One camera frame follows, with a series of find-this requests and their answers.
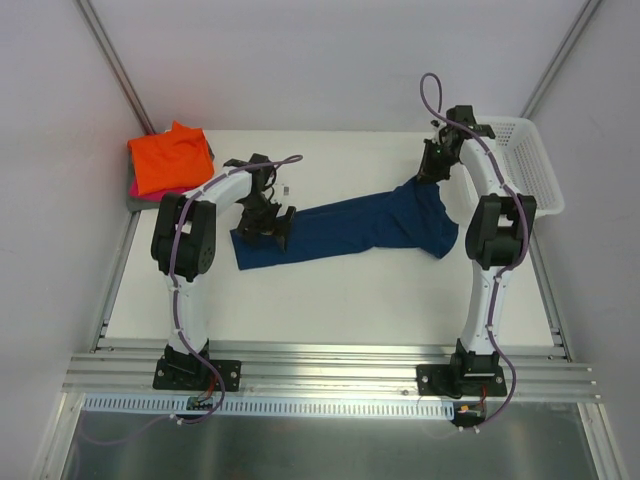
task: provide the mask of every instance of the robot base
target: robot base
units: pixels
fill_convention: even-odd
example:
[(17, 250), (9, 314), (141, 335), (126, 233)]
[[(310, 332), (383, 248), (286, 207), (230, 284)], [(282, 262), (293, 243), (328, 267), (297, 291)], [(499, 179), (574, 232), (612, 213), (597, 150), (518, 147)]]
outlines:
[(491, 355), (467, 352), (458, 339), (456, 352), (448, 364), (416, 367), (418, 393), (421, 396), (457, 399), (464, 396), (482, 397), (486, 389), (487, 397), (506, 397), (507, 385), (502, 367), (498, 365), (499, 360), (496, 352)]
[(501, 367), (497, 367), (493, 377), (476, 377), (465, 380), (456, 380), (451, 365), (418, 365), (416, 373), (420, 396), (482, 397), (483, 386), (487, 389), (487, 397), (507, 396), (507, 386)]
[[(206, 359), (220, 373), (226, 392), (237, 392), (240, 389), (242, 363), (237, 360), (209, 359), (209, 343), (204, 346), (200, 356)], [(193, 355), (176, 352), (167, 345), (164, 355), (156, 364), (153, 377), (155, 390), (184, 390), (193, 392), (206, 391), (211, 385), (212, 373)], [(214, 391), (220, 390), (216, 382)]]

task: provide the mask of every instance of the blue cloth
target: blue cloth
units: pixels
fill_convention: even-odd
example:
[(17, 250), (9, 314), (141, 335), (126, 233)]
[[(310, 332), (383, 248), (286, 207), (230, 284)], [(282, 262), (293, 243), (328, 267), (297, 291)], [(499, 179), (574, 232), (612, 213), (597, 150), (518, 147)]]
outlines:
[(286, 252), (261, 236), (247, 244), (231, 232), (240, 270), (359, 253), (372, 247), (421, 248), (444, 257), (458, 225), (447, 216), (438, 185), (412, 178), (392, 192), (377, 193), (296, 212)]

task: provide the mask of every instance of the white plastic basket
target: white plastic basket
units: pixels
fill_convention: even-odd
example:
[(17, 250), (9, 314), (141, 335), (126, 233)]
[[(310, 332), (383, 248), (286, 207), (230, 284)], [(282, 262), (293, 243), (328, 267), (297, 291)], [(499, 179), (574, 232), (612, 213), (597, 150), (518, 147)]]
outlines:
[[(536, 218), (556, 215), (564, 210), (564, 198), (549, 156), (535, 124), (517, 117), (478, 117), (478, 123), (489, 124), (502, 148), (506, 173), (523, 195), (533, 195), (538, 203)], [(467, 200), (475, 210), (478, 196), (471, 177), (466, 173)]]

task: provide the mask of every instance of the pink cloth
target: pink cloth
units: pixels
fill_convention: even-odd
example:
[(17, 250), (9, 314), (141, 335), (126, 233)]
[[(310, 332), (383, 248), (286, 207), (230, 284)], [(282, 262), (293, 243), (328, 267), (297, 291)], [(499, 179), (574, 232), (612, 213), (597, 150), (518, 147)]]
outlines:
[(134, 198), (139, 198), (140, 200), (147, 200), (149, 202), (159, 202), (164, 197), (165, 193), (179, 193), (183, 194), (188, 192), (189, 190), (193, 190), (192, 188), (172, 188), (169, 190), (160, 190), (158, 192), (149, 193), (147, 195), (140, 195), (138, 191), (138, 181), (134, 178), (133, 183), (131, 184), (131, 188), (129, 189), (129, 195)]

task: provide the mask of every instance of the folded clothes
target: folded clothes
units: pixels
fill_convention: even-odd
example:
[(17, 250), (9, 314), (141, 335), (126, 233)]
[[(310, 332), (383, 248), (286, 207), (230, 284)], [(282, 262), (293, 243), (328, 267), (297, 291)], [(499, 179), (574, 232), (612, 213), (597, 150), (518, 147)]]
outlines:
[(282, 252), (273, 237), (247, 244), (231, 232), (240, 270), (304, 262), (372, 247), (421, 248), (444, 257), (458, 237), (436, 184), (415, 178), (392, 192), (378, 193), (297, 212)]
[[(173, 128), (188, 128), (182, 127), (182, 125), (174, 122)], [(207, 144), (207, 151), (209, 152), (209, 161), (213, 162), (214, 155), (211, 150), (211, 146)], [(138, 190), (138, 182), (136, 181), (135, 170), (133, 168), (133, 161), (131, 159), (131, 152), (129, 152), (129, 159), (127, 161), (127, 195), (126, 195), (126, 204), (127, 208), (130, 212), (139, 212), (141, 210), (150, 210), (154, 208), (158, 208), (158, 204), (162, 197), (167, 192), (176, 192), (176, 193), (184, 193), (185, 191), (190, 190), (190, 188), (182, 187), (182, 188), (174, 188), (169, 190), (161, 190), (159, 192), (150, 193), (147, 195), (140, 195)]]
[(139, 195), (194, 188), (213, 176), (207, 140), (201, 128), (173, 123), (158, 135), (129, 140)]

